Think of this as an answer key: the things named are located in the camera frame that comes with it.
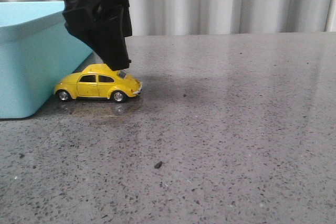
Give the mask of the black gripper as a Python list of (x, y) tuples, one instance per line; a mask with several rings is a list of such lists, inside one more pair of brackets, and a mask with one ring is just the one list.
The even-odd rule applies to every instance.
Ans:
[(87, 43), (111, 70), (130, 66), (125, 37), (132, 36), (129, 0), (64, 0), (65, 27)]

